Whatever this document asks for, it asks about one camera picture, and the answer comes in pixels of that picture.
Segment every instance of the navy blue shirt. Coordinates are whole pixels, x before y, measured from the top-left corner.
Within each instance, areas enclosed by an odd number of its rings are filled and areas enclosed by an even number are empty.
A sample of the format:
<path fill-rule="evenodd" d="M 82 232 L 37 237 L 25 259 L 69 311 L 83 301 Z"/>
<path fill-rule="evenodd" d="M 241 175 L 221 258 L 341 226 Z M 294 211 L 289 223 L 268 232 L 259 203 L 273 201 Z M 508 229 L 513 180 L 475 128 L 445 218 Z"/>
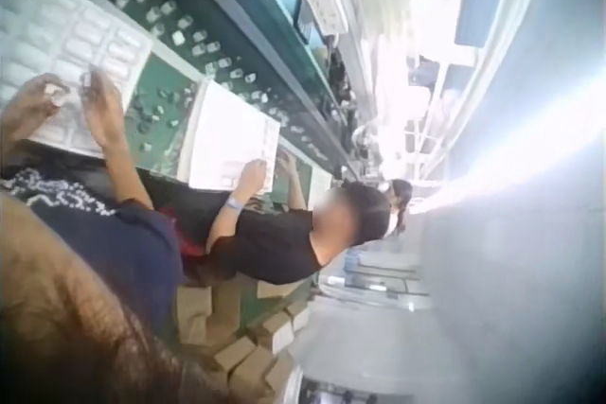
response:
<path fill-rule="evenodd" d="M 2 186 L 26 202 L 142 322 L 156 333 L 166 328 L 183 279 L 167 217 L 136 201 L 108 206 L 81 184 L 45 180 L 34 169 Z"/>

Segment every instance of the blue wristband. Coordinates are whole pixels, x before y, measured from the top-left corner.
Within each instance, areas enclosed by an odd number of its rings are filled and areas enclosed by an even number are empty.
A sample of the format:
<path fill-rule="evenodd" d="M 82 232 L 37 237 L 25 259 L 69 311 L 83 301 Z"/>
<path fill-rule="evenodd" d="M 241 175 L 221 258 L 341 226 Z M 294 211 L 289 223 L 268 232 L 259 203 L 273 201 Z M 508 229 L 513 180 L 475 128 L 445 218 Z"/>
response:
<path fill-rule="evenodd" d="M 236 210 L 238 213 L 244 209 L 244 204 L 236 201 L 233 196 L 229 196 L 227 202 L 225 203 L 225 206 Z"/>

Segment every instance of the worker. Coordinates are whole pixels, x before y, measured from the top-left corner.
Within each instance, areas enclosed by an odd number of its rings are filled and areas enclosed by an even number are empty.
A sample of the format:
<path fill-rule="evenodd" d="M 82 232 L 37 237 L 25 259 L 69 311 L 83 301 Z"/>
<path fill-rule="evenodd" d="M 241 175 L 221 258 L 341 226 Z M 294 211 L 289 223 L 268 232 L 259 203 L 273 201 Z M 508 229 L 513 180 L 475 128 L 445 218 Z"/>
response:
<path fill-rule="evenodd" d="M 413 186 L 405 180 L 392 180 L 389 182 L 386 196 L 391 204 L 391 219 L 387 232 L 389 234 L 400 234 L 406 229 L 404 215 L 406 207 L 413 197 Z"/>
<path fill-rule="evenodd" d="M 49 84 L 68 90 L 34 78 L 0 116 L 3 154 L 57 113 Z M 83 102 L 116 203 L 46 169 L 2 183 L 14 196 L 0 193 L 2 402 L 239 402 L 150 330 L 181 276 L 176 238 L 136 176 L 115 86 L 95 72 Z"/>
<path fill-rule="evenodd" d="M 331 189 L 312 212 L 294 158 L 282 154 L 277 164 L 290 186 L 286 213 L 245 208 L 263 188 L 267 169 L 262 161 L 244 167 L 231 194 L 188 192 L 173 200 L 170 209 L 184 241 L 205 246 L 205 255 L 186 261 L 188 275 L 198 284 L 213 285 L 236 272 L 272 284 L 297 282 L 348 247 L 385 234 L 390 205 L 379 190 L 344 184 Z"/>
<path fill-rule="evenodd" d="M 59 111 L 53 96 L 46 94 L 48 87 L 59 93 L 69 90 L 54 75 L 39 76 L 27 82 L 2 113 L 1 146 L 8 160 L 15 147 Z M 170 220 L 153 211 L 126 141 L 120 93 L 98 70 L 83 88 L 82 106 L 115 198 L 102 200 L 83 184 L 65 179 L 53 162 L 6 175 L 0 189 L 26 203 L 126 307 L 154 333 L 161 333 L 183 281 L 177 237 Z"/>
<path fill-rule="evenodd" d="M 0 219 L 3 403 L 240 402 L 154 337 L 24 203 L 0 194 Z"/>

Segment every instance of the blister tray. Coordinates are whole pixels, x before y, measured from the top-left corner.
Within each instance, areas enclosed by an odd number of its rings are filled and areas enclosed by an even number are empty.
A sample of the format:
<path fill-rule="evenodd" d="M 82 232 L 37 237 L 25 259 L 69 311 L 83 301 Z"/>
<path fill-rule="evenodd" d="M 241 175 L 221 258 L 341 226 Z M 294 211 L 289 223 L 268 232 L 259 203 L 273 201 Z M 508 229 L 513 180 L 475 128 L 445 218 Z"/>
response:
<path fill-rule="evenodd" d="M 0 39 L 0 109 L 27 80 L 55 73 L 71 93 L 32 139 L 99 156 L 82 114 L 80 77 L 91 64 L 105 70 L 122 94 L 126 111 L 152 40 L 89 0 L 0 0 Z"/>

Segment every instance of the paper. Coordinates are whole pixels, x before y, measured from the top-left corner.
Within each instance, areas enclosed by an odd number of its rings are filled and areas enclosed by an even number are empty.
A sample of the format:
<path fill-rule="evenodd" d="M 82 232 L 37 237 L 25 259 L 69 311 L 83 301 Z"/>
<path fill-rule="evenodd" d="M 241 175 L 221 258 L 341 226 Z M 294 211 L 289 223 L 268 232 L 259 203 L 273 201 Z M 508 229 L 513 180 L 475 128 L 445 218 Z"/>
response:
<path fill-rule="evenodd" d="M 272 191 L 280 125 L 216 82 L 206 88 L 198 119 L 189 186 L 231 191 L 244 165 L 262 159 L 267 178 L 261 193 Z"/>

